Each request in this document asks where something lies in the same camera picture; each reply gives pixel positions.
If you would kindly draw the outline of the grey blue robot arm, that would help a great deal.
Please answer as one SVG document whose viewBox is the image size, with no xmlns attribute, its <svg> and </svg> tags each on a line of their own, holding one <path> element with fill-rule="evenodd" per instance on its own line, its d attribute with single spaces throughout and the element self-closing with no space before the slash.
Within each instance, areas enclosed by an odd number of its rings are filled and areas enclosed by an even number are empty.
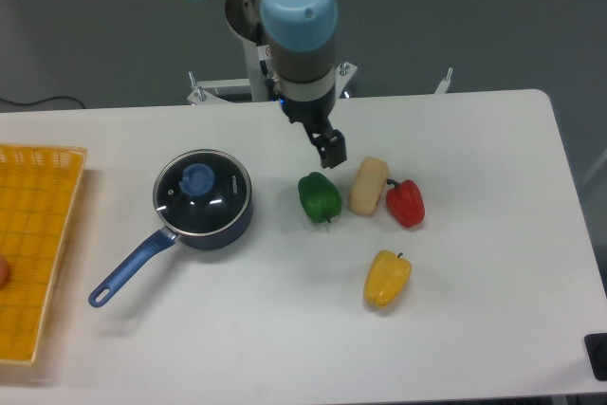
<svg viewBox="0 0 607 405">
<path fill-rule="evenodd" d="M 278 101 L 324 168 L 342 164 L 345 138 L 329 121 L 341 92 L 337 0 L 226 0 L 225 14 L 243 43 L 253 100 Z"/>
</svg>

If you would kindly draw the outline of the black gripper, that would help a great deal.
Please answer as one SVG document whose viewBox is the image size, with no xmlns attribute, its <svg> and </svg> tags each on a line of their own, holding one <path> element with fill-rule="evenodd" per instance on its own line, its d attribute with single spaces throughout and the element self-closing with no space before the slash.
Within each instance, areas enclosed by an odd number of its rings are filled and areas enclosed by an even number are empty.
<svg viewBox="0 0 607 405">
<path fill-rule="evenodd" d="M 337 167 L 347 160 L 345 137 L 333 129 L 329 121 L 335 100 L 335 86 L 310 101 L 298 101 L 284 94 L 279 97 L 279 104 L 289 121 L 303 126 L 324 169 Z"/>
</svg>

